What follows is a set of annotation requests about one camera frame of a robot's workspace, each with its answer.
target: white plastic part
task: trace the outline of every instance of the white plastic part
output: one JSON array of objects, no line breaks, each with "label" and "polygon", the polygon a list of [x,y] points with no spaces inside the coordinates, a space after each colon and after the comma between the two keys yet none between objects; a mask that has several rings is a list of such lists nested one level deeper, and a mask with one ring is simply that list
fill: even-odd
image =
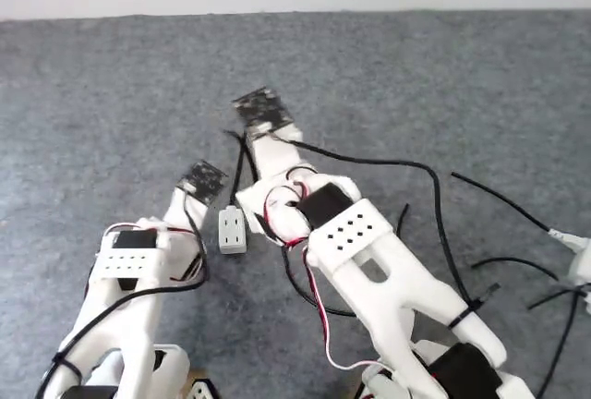
[{"label": "white plastic part", "polygon": [[[447,393],[413,354],[400,312],[412,308],[447,325],[467,308],[455,291],[427,271],[366,199],[312,232],[308,248],[308,255],[315,257],[309,263],[319,266],[363,322],[383,361],[400,373],[413,393],[446,399]],[[386,281],[371,281],[355,261],[364,250],[386,274]],[[505,361],[501,341],[476,314],[469,314],[452,331],[482,351],[492,367]]]},{"label": "white plastic part", "polygon": [[184,399],[214,399],[206,382],[196,381]]},{"label": "white plastic part", "polygon": [[247,252],[247,230],[242,210],[228,205],[219,213],[218,243],[222,254]]},{"label": "white plastic part", "polygon": [[[569,268],[568,279],[575,285],[591,284],[591,238],[580,237],[550,229],[550,237],[555,238],[574,253]],[[587,313],[591,314],[591,295],[585,296]]]},{"label": "white plastic part", "polygon": [[[157,219],[141,219],[138,226],[150,225],[159,229],[157,248],[151,250],[112,248],[117,233],[107,235],[101,246],[97,263],[89,279],[89,290],[72,331],[60,344],[62,349],[71,338],[87,323],[102,313],[119,299],[123,292],[117,277],[138,278],[135,291],[162,287],[176,277],[179,262],[191,262],[197,256],[199,248],[195,237],[189,233],[170,232],[166,226],[190,230],[184,206],[185,194],[175,190],[171,207],[165,216],[165,222]],[[187,210],[200,228],[207,207],[193,198],[187,198]],[[135,261],[148,262],[146,266]],[[125,268],[111,267],[109,261],[125,261]],[[83,376],[87,376],[94,365],[108,351],[118,348],[123,358],[124,370],[118,383],[117,399],[175,399],[187,378],[188,358],[185,352],[175,346],[166,345],[171,352],[168,361],[161,365],[162,376],[153,371],[153,339],[162,310],[163,295],[141,296],[129,301],[99,322],[86,336],[75,345],[67,355],[67,360],[74,364]],[[59,367],[45,391],[45,399],[59,398],[69,387],[78,383],[77,378],[63,366]]]},{"label": "white plastic part", "polygon": [[[253,187],[238,193],[237,197],[251,230],[264,234],[257,214],[261,214],[265,197],[273,187],[287,182],[285,173],[301,164],[301,160],[296,147],[280,142],[272,136],[262,138],[252,152],[258,168],[263,170],[261,180]],[[375,221],[381,224],[383,218],[379,219],[376,216]],[[416,308],[431,318],[448,324],[465,310],[465,302],[450,286],[435,279],[422,266],[393,234],[391,226],[388,232],[377,235],[369,245],[364,246],[359,241],[359,249],[356,252],[349,250],[349,254],[353,256],[345,261],[335,257],[329,250],[323,252],[322,245],[325,241],[322,238],[314,244],[315,237],[325,235],[328,238],[328,230],[321,232],[321,229],[310,235],[308,262],[322,269],[329,282],[368,328],[373,344],[382,356],[380,360],[395,370],[392,378],[398,385],[393,388],[398,388],[400,392],[399,387],[404,388],[410,384],[417,392],[413,395],[415,399],[446,398],[447,394],[428,375],[410,349],[410,331],[414,321],[414,314],[410,308]],[[374,260],[379,264],[388,276],[386,282],[375,283],[368,279],[360,268],[368,260]],[[506,351],[502,343],[476,314],[468,315],[453,331],[461,341],[470,342],[479,348],[493,367],[497,368],[505,360]],[[511,396],[511,399],[531,397],[527,387],[525,391],[528,393]],[[398,397],[376,396],[376,399]],[[402,395],[400,399],[406,399],[406,396]]]},{"label": "white plastic part", "polygon": [[562,231],[553,228],[548,231],[548,235],[561,242],[564,246],[570,248],[574,253],[580,253],[589,248],[589,243],[591,242],[591,239],[588,237],[579,237],[569,233],[563,233]]},{"label": "white plastic part", "polygon": [[113,248],[113,243],[118,235],[119,232],[114,232],[103,238],[101,251],[90,274],[90,284],[101,281],[101,279],[114,278],[144,279],[158,283],[169,274],[165,268],[169,247]]},{"label": "white plastic part", "polygon": [[[302,132],[294,124],[274,132],[275,136],[286,140],[301,140]],[[297,148],[285,142],[275,140],[272,136],[249,140],[250,150],[255,159],[259,178],[267,179],[301,162]]]}]

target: black cable tie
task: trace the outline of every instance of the black cable tie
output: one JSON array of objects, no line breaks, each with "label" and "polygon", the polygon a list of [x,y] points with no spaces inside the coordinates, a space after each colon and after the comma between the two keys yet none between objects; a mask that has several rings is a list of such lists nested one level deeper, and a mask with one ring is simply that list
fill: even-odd
[{"label": "black cable tie", "polygon": [[452,320],[450,322],[450,324],[447,326],[448,329],[452,330],[453,328],[455,328],[456,326],[459,325],[459,323],[464,320],[470,313],[476,313],[479,309],[482,308],[482,306],[492,297],[492,295],[495,294],[495,292],[497,290],[499,290],[501,288],[500,284],[493,284],[491,285],[487,291],[484,293],[484,295],[472,300],[471,302],[468,303],[468,307],[462,311],[457,318],[455,318],[454,320]]},{"label": "black cable tie", "polygon": [[54,357],[52,357],[52,362],[54,362],[56,365],[62,365],[70,371],[72,371],[74,375],[78,378],[78,383],[82,383],[82,379],[84,378],[84,376],[82,376],[82,372],[72,362],[67,360],[66,356],[66,353],[58,351],[54,354]]}]

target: cable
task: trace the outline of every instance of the cable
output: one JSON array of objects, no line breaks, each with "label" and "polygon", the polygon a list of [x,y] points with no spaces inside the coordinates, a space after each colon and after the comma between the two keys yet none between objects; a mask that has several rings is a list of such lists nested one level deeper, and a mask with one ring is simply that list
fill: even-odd
[{"label": "cable", "polygon": [[[289,256],[287,254],[287,251],[289,249],[291,249],[291,248],[281,247],[281,254],[283,256],[283,266],[285,267],[285,275],[287,275],[287,279],[289,280],[289,282],[291,283],[291,285],[295,289],[295,291],[306,302],[308,302],[310,305],[317,308],[318,305],[316,304],[316,301],[312,297],[310,297],[310,295],[308,293],[306,293],[306,291],[304,291],[304,289],[297,283],[296,278],[294,277],[294,274],[292,273],[291,262],[289,261]],[[356,314],[353,311],[347,311],[344,309],[337,309],[337,308],[331,308],[331,307],[325,307],[325,310],[327,313],[333,314],[335,316],[343,316],[346,318],[355,318],[356,317]]]},{"label": "cable", "polygon": [[532,268],[535,268],[536,270],[540,270],[541,272],[543,272],[544,274],[546,274],[547,276],[551,277],[552,279],[554,279],[555,281],[559,281],[558,276],[556,275],[555,272],[551,272],[549,269],[542,267],[541,265],[539,265],[538,263],[535,263],[531,260],[526,260],[526,259],[521,259],[521,258],[514,258],[512,256],[499,256],[497,258],[488,258],[488,259],[483,259],[483,260],[479,260],[476,263],[472,264],[472,268],[475,270],[476,268],[482,267],[484,265],[487,265],[489,263],[492,262],[516,262],[516,263],[522,263],[523,265],[528,265]]},{"label": "cable", "polygon": [[303,150],[312,151],[317,154],[321,154],[323,156],[330,157],[330,158],[335,159],[337,161],[350,162],[350,163],[362,163],[362,164],[368,164],[368,165],[401,165],[401,166],[408,166],[408,167],[412,167],[412,168],[418,168],[418,169],[426,171],[433,181],[433,193],[434,193],[433,195],[434,195],[434,199],[435,199],[435,219],[437,221],[437,230],[438,230],[438,233],[440,236],[441,246],[443,247],[443,254],[444,254],[445,259],[447,261],[447,265],[450,269],[450,272],[452,273],[453,280],[455,281],[455,284],[458,287],[458,291],[460,292],[460,296],[462,296],[462,299],[467,304],[470,303],[470,301],[472,299],[470,298],[470,295],[468,294],[468,291],[464,285],[464,281],[462,280],[462,276],[460,275],[460,272],[458,271],[457,266],[455,264],[455,260],[453,259],[452,250],[450,249],[447,235],[445,233],[445,227],[443,225],[443,214],[441,213],[440,179],[437,176],[437,173],[435,173],[435,171],[431,167],[429,167],[428,165],[426,165],[424,163],[406,161],[406,160],[364,159],[364,158],[345,156],[345,155],[338,154],[338,153],[332,152],[332,151],[327,151],[327,150],[324,150],[320,147],[310,145],[310,144],[307,144],[304,142],[300,142],[297,140],[282,139],[272,133],[271,133],[271,136],[274,139],[277,139],[281,142],[290,143],[290,144],[292,144],[298,148],[301,148]]},{"label": "cable", "polygon": [[379,362],[377,360],[360,360],[354,364],[346,365],[346,366],[339,365],[336,362],[334,362],[334,360],[332,359],[332,356],[331,356],[331,326],[329,324],[328,316],[326,315],[326,309],[324,308],[324,305],[322,304],[322,298],[320,297],[320,292],[319,292],[318,286],[316,284],[316,279],[314,278],[314,273],[310,269],[308,262],[306,260],[307,255],[308,255],[308,249],[305,248],[304,251],[302,252],[302,259],[304,261],[304,267],[306,268],[306,273],[308,274],[308,281],[310,284],[310,289],[312,290],[312,293],[314,294],[314,297],[316,298],[316,306],[318,309],[318,313],[320,314],[320,320],[322,322],[322,330],[324,331],[324,352],[326,353],[326,358],[329,359],[329,362],[331,363],[331,365],[333,367],[335,367],[336,369],[341,369],[344,371],[356,369],[359,367],[364,367],[367,365],[377,365],[378,367],[380,367],[382,369],[388,370],[390,373],[394,373],[393,369],[391,369],[390,367],[388,367],[385,364],[382,364],[381,362]]},{"label": "cable", "polygon": [[495,191],[494,189],[489,188],[489,187],[477,182],[476,180],[471,179],[470,177],[466,177],[465,175],[460,175],[459,173],[456,173],[456,172],[453,172],[452,176],[455,177],[456,179],[463,180],[466,184],[470,184],[474,187],[478,187],[478,188],[482,189],[483,191],[489,193],[490,195],[494,196],[495,198],[502,200],[503,202],[508,204],[510,207],[512,207],[516,211],[520,212],[526,219],[529,219],[533,224],[535,224],[536,226],[538,226],[539,228],[541,228],[545,232],[550,231],[550,228],[546,224],[543,224],[542,222],[540,222],[537,218],[535,218],[533,215],[531,215],[529,212],[527,212],[521,205],[518,205],[517,203],[513,202],[511,199],[503,196],[498,191]]},{"label": "cable", "polygon": [[577,293],[579,296],[584,296],[585,292],[583,291],[583,288],[585,288],[586,286],[589,286],[589,284],[577,285],[575,288],[563,288],[560,291],[557,291],[556,293],[552,293],[550,295],[542,297],[541,299],[534,302],[533,304],[528,305],[527,309],[532,310],[534,308],[541,307],[542,305],[546,304],[550,300],[553,300],[553,299],[556,299],[557,297],[566,295],[567,293]]},{"label": "cable", "polygon": [[240,148],[244,150],[244,153],[247,156],[248,165],[250,166],[250,173],[252,174],[252,180],[257,182],[259,180],[259,172],[257,171],[257,166],[255,164],[255,160],[252,157],[252,153],[250,152],[250,148],[247,145],[246,137],[242,139],[238,133],[227,129],[225,129],[223,132],[228,136],[233,137],[240,143]]},{"label": "cable", "polygon": [[242,176],[242,164],[244,163],[244,156],[246,154],[246,149],[243,146],[243,142],[246,141],[247,133],[242,136],[240,139],[240,152],[238,153],[238,160],[236,162],[236,171],[234,173],[234,181],[232,182],[232,186],[230,189],[230,201],[228,205],[236,205],[236,193],[238,192],[238,187],[240,186],[240,177]]},{"label": "cable", "polygon": [[564,327],[561,339],[559,340],[558,346],[556,347],[556,352],[554,353],[554,357],[552,358],[552,362],[550,363],[548,373],[546,373],[546,377],[542,382],[542,386],[540,387],[539,392],[537,392],[536,399],[542,399],[544,397],[544,394],[546,393],[546,390],[548,389],[548,386],[552,381],[554,371],[556,370],[556,367],[558,366],[558,363],[561,359],[562,351],[564,350],[564,345],[566,344],[566,340],[568,339],[569,334],[571,333],[571,329],[573,328],[574,316],[576,314],[576,309],[579,305],[580,295],[581,294],[579,292],[573,293],[573,301],[571,303],[571,309],[569,311],[568,320],[566,321],[566,326]]},{"label": "cable", "polygon": [[408,213],[409,209],[410,209],[410,205],[408,203],[406,203],[404,205],[403,210],[400,213],[400,216],[398,216],[398,223],[396,224],[396,235],[398,236],[399,239],[402,239],[402,237],[400,235],[403,232],[404,218],[406,217],[406,214]]},{"label": "cable", "polygon": [[52,377],[54,376],[57,369],[60,365],[63,365],[63,361],[66,360],[67,355],[72,351],[72,348],[76,346],[78,342],[82,340],[84,336],[86,336],[96,325],[98,325],[102,320],[104,320],[107,316],[109,316],[113,311],[125,305],[130,300],[133,300],[137,297],[141,296],[148,296],[148,295],[158,295],[162,293],[182,293],[185,291],[196,290],[205,284],[210,279],[210,269],[207,263],[207,253],[205,251],[205,243],[203,242],[203,237],[199,232],[199,229],[195,225],[195,221],[189,214],[187,210],[187,193],[185,194],[185,200],[183,203],[183,211],[185,212],[185,216],[188,219],[189,224],[191,225],[191,229],[193,230],[193,234],[197,238],[200,246],[200,254],[202,258],[202,271],[203,276],[194,284],[183,284],[179,286],[160,286],[156,288],[150,288],[147,290],[137,291],[135,293],[130,293],[127,296],[123,296],[120,299],[116,300],[110,307],[106,308],[101,312],[98,316],[96,316],[93,320],[89,321],[84,327],[77,332],[72,339],[60,350],[58,351],[54,358],[52,365],[47,369],[45,374],[42,377],[41,384],[37,389],[37,393],[35,394],[35,399],[43,399],[45,395],[45,390],[47,390],[47,386],[51,381]]}]

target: red and white wire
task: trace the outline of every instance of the red and white wire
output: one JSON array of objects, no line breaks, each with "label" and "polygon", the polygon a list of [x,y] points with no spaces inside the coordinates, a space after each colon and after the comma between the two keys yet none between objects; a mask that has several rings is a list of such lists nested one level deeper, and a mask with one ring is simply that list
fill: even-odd
[{"label": "red and white wire", "polygon": [[377,360],[360,360],[360,361],[356,362],[355,364],[351,364],[351,365],[340,365],[340,364],[337,364],[336,362],[334,362],[334,359],[332,359],[332,356],[331,356],[331,325],[329,324],[329,318],[328,318],[328,315],[326,314],[326,309],[324,308],[324,304],[322,303],[322,298],[320,297],[318,285],[316,284],[316,278],[314,277],[314,273],[310,269],[308,261],[306,260],[307,255],[308,255],[308,249],[304,248],[304,251],[302,252],[302,256],[304,259],[304,267],[306,268],[306,273],[308,275],[310,289],[312,290],[312,294],[314,295],[314,298],[316,299],[316,305],[318,307],[318,312],[320,314],[320,321],[322,322],[322,330],[324,331],[324,351],[326,353],[326,358],[329,359],[329,362],[331,363],[331,365],[333,367],[335,367],[336,369],[341,369],[344,371],[349,371],[351,369],[357,369],[359,367],[365,367],[368,365],[375,365],[375,366],[378,366],[382,369],[387,369],[390,373],[393,373],[394,372],[393,369],[391,369],[390,367],[388,367],[385,364],[382,364],[381,362],[379,362]]},{"label": "red and white wire", "polygon": [[299,197],[300,200],[302,200],[304,197],[306,197],[309,193],[308,187],[302,182],[295,182],[295,183],[302,188],[302,195],[297,194],[297,192],[292,187],[288,187],[287,185],[280,185],[278,187],[271,188],[271,191],[269,191],[269,193],[267,193],[267,196],[265,197],[265,200],[263,201],[263,205],[262,205],[262,217],[263,217],[264,221],[267,223],[267,225],[269,226],[269,228],[271,229],[271,231],[281,241],[281,243],[278,243],[278,245],[280,245],[280,246],[295,247],[297,244],[306,240],[305,237],[298,237],[296,239],[286,241],[282,237],[280,237],[273,229],[271,217],[269,216],[269,208],[267,206],[268,202],[269,202],[269,196],[271,195],[271,193],[274,190],[279,189],[279,188],[286,188],[286,189],[293,191],[295,193],[295,195]]}]

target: hole pattern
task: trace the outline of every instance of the hole pattern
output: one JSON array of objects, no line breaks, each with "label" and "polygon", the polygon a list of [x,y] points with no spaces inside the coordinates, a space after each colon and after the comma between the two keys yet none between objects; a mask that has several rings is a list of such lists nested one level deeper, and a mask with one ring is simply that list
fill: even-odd
[{"label": "hole pattern", "polygon": [[[363,216],[362,213],[358,213],[355,217],[357,219],[363,219],[364,216]],[[351,226],[353,224],[355,224],[355,219],[349,219],[347,221],[347,225]],[[373,225],[372,224],[367,224],[367,225],[364,225],[364,226],[359,225],[359,226],[361,227],[361,230],[359,230],[359,231],[356,232],[357,237],[362,237],[363,236],[364,233],[363,233],[362,230],[364,230],[365,228],[367,228],[368,230],[373,229]],[[342,233],[342,232],[344,232],[344,228],[342,226],[339,226],[339,227],[337,227],[336,231],[338,233]],[[334,239],[334,234],[328,234],[327,237],[329,239]],[[353,243],[353,238],[351,238],[351,237],[343,237],[343,240],[346,240],[347,244],[352,244]],[[339,251],[342,251],[342,250],[344,250],[344,246],[343,245],[337,245],[336,249],[338,249]]]}]

